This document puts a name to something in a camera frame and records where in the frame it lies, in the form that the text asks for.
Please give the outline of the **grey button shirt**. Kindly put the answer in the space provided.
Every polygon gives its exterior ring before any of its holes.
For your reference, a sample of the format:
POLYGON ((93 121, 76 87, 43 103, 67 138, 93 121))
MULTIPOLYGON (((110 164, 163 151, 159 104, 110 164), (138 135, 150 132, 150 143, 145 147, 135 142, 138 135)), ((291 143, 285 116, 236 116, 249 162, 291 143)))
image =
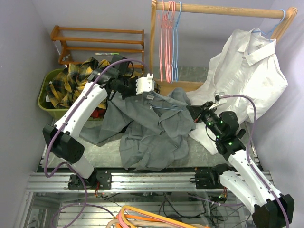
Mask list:
POLYGON ((101 126, 83 127, 80 136, 97 145, 119 134, 124 124, 133 121, 120 139, 122 166, 160 171, 189 154, 187 138, 195 123, 187 105, 190 100, 182 88, 175 88, 167 96, 149 92, 122 99, 121 94, 115 94, 107 103, 101 126), (153 109, 152 105, 176 106, 184 111, 153 109))

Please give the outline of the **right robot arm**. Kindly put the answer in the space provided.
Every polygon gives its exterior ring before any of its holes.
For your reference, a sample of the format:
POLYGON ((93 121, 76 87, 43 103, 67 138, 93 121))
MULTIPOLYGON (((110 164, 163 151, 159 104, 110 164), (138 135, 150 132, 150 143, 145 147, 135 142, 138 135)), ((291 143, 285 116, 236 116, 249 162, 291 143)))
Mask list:
POLYGON ((251 159, 241 137, 237 115, 224 111, 216 115, 213 102, 202 106, 188 105, 195 123, 203 122, 215 135, 215 145, 229 164, 217 165, 209 182, 215 188, 228 188, 250 211, 258 228, 288 228, 293 219, 295 201, 282 194, 251 159))

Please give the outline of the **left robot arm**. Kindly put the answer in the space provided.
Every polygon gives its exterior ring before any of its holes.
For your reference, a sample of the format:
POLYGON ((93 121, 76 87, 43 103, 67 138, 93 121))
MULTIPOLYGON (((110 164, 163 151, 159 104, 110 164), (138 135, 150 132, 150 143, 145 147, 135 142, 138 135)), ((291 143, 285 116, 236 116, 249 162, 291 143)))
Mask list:
POLYGON ((43 135, 47 145, 45 154, 44 174, 51 178, 58 167, 48 172, 49 155, 52 153, 60 158, 60 166, 66 165, 80 183, 87 189, 97 183, 97 171, 84 155, 85 148, 77 140, 86 121, 97 106, 108 98, 112 92, 123 97, 140 95, 154 89, 153 74, 127 76, 128 67, 135 59, 114 55, 111 64, 105 68, 96 68, 88 76, 84 89, 68 111, 55 122, 46 125, 43 135))

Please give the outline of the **white hanging shirt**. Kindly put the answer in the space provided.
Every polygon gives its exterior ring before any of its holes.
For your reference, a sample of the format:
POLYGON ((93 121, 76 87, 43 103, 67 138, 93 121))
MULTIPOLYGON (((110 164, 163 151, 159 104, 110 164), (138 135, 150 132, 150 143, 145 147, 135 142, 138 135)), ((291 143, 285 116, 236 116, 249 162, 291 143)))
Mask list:
POLYGON ((214 94, 234 95, 216 109, 233 111, 238 123, 253 122, 270 109, 288 86, 272 43, 260 33, 236 29, 220 54, 209 62, 205 83, 187 93, 192 105, 214 100, 214 94))

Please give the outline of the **yellow plaid shirt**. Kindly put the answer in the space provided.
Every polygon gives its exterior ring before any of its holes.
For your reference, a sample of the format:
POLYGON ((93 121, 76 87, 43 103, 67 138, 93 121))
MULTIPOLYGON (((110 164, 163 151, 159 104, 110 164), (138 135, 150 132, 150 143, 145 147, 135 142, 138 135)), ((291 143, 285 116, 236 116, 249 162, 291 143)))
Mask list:
POLYGON ((70 108, 82 93, 88 77, 96 69, 103 70, 110 62, 91 57, 81 64, 69 64, 46 86, 45 91, 53 108, 70 108))

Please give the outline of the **wooden clothes rack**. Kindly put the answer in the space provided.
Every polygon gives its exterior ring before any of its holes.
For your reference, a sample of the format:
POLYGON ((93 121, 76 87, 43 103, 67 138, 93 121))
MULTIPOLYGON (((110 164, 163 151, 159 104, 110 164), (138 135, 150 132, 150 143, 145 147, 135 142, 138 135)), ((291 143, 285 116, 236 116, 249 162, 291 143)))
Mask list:
MULTIPOLYGON (((149 51, 149 66, 153 66, 154 56, 154 40, 156 31, 156 11, 158 10, 170 10, 169 2, 158 2, 153 0, 151 2, 151 31, 150 31, 150 51, 149 51)), ((282 19, 283 21, 275 28, 271 38, 279 41, 287 31, 295 19, 298 8, 289 7, 285 12, 282 10, 272 9, 253 9, 253 8, 240 8, 240 7, 227 7, 227 6, 213 6, 213 5, 200 5, 200 4, 176 4, 174 11, 180 10, 186 13, 202 13, 202 14, 213 14, 213 15, 225 15, 225 16, 240 16, 240 17, 254 17, 254 18, 265 18, 265 19, 282 19)), ((190 82, 190 81, 178 81, 173 83, 167 83, 159 79, 155 80, 160 86, 160 93, 167 95, 173 89, 177 87, 183 88, 185 91, 190 92, 198 89, 203 85, 202 82, 190 82)))

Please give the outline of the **red garment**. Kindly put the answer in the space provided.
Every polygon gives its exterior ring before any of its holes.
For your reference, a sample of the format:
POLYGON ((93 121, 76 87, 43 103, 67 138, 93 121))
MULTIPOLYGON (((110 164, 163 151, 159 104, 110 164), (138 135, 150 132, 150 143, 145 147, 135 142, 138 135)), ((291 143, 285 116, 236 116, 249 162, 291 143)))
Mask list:
POLYGON ((104 117, 105 112, 106 112, 106 109, 101 109, 101 108, 98 108, 98 107, 97 107, 97 108, 92 112, 91 117, 92 117, 92 118, 102 118, 102 117, 104 117))

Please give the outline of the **black garment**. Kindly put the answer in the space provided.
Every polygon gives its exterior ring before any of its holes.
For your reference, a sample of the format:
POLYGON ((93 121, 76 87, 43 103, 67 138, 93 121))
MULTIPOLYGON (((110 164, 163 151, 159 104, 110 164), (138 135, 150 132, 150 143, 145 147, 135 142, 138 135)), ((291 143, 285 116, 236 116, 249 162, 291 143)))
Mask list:
POLYGON ((124 124, 123 128, 119 131, 119 133, 125 133, 127 128, 129 127, 129 125, 132 123, 133 123, 133 121, 130 121, 129 123, 124 124))

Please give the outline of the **green white pen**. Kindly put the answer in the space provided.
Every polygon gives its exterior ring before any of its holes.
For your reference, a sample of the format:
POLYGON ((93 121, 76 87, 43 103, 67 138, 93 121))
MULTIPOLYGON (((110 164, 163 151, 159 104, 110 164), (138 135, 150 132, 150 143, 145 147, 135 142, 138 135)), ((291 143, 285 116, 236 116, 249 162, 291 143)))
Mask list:
POLYGON ((96 56, 113 56, 113 55, 119 55, 119 53, 95 53, 96 56))

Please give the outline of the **wooden shoe rack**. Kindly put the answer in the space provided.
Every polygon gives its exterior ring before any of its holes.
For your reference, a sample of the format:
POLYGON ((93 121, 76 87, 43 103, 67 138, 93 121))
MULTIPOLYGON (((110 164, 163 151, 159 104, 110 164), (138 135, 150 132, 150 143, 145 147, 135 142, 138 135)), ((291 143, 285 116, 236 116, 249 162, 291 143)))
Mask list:
POLYGON ((79 64, 94 56, 110 60, 112 56, 96 56, 95 53, 119 53, 126 58, 145 60, 144 30, 75 28, 55 25, 50 38, 59 42, 61 50, 58 63, 79 64))

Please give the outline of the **green laundry basket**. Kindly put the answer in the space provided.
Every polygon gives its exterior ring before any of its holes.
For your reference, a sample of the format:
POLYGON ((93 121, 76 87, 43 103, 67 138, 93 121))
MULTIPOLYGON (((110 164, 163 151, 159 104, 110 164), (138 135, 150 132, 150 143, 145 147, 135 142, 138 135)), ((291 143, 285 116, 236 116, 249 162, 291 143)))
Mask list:
POLYGON ((92 67, 55 69, 43 79, 38 105, 55 119, 60 119, 82 93, 92 67))

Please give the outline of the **orange pink hangers below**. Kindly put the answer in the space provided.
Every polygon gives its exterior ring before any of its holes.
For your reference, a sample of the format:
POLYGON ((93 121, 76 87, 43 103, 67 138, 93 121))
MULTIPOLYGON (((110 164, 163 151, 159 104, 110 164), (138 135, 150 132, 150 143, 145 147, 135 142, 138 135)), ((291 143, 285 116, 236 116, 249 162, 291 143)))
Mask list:
POLYGON ((123 206, 107 228, 208 228, 200 224, 187 224, 131 206, 123 206))

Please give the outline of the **aluminium mounting rail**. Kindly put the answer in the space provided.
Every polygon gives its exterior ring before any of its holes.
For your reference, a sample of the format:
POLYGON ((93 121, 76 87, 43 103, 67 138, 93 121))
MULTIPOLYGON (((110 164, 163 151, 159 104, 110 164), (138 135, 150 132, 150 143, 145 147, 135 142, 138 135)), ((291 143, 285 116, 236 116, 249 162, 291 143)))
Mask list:
MULTIPOLYGON (((220 191, 223 186, 211 178, 209 167, 168 168, 162 172, 132 172, 123 169, 99 169, 101 193, 143 193, 143 192, 182 192, 182 191, 220 191)), ((67 169, 60 169, 53 177, 44 173, 30 175, 26 190, 28 192, 76 193, 85 192, 80 181, 73 187, 75 178, 67 169)))

